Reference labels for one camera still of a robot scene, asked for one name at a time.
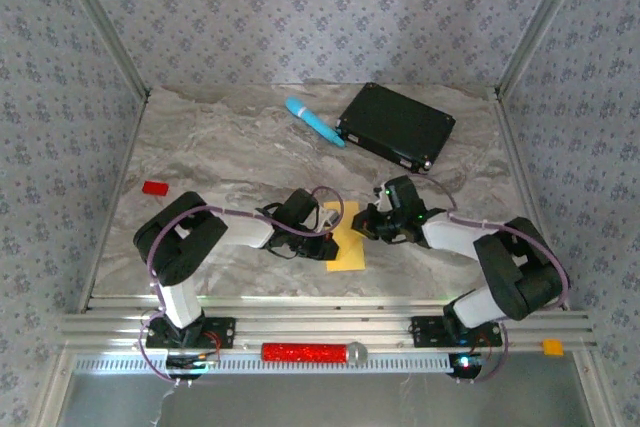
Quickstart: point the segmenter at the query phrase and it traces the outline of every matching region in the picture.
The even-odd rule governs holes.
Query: marble surface
[[[461,214],[506,220],[523,213],[492,104],[442,86],[389,86],[453,115],[457,124],[432,168]],[[340,149],[284,107],[296,95],[329,122],[360,85],[215,87],[181,94],[156,89],[143,117],[125,185],[99,264],[94,294],[147,294],[146,269],[133,235],[187,190],[209,203],[252,210],[284,201],[296,188],[329,185],[362,206],[372,188],[405,171],[357,146]],[[145,180],[167,182],[165,198],[142,194]],[[427,207],[448,207],[427,181],[416,185]],[[477,263],[411,244],[365,240],[367,268],[332,272],[324,262],[283,260],[248,247],[216,247],[195,274],[201,294],[413,296],[449,299],[482,282]]]

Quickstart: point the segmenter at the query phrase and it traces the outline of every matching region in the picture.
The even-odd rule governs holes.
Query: black case
[[[368,83],[338,120],[344,140],[412,172],[428,170],[456,121],[428,105]]]

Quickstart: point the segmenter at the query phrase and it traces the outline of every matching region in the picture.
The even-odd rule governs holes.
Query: orange block
[[[544,352],[544,355],[564,355],[564,347],[562,346],[562,342],[556,339],[544,339],[542,341],[542,350]]]
[[[340,210],[338,202],[326,202],[326,209]],[[353,218],[359,212],[360,206],[358,202],[345,202],[344,215],[342,221],[333,231],[333,240],[336,241],[338,247],[338,257],[336,260],[327,262],[327,270],[329,272],[345,272],[349,270],[364,270],[366,265],[364,261],[364,237],[351,228]]]

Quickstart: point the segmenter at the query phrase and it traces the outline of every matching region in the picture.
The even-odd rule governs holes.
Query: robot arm
[[[480,263],[487,285],[444,309],[445,326],[454,338],[486,322],[505,317],[522,320],[561,294],[556,268],[525,240],[498,229],[460,225],[442,209],[427,210],[407,176],[390,180],[374,192],[378,201],[355,216],[354,230],[373,240],[413,242]],[[546,247],[529,220],[516,218],[504,225]]]
[[[133,243],[143,261],[163,228],[185,212],[205,206],[195,192],[187,192],[142,226]],[[264,218],[300,232],[320,232],[337,218],[335,211],[323,209],[303,189],[296,190],[283,204],[274,203],[257,209]],[[305,237],[292,234],[251,214],[246,216],[214,215],[209,211],[185,217],[170,229],[158,244],[153,256],[153,270],[159,284],[159,295],[165,306],[165,326],[172,331],[175,347],[190,347],[202,330],[204,314],[198,302],[193,274],[214,246],[244,245],[266,249],[288,246],[296,256],[315,260],[334,260],[338,245],[329,233]]]

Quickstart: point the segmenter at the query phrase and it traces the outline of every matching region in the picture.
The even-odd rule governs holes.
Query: metal cap
[[[367,348],[360,342],[347,345],[347,365],[360,366],[367,363]]]

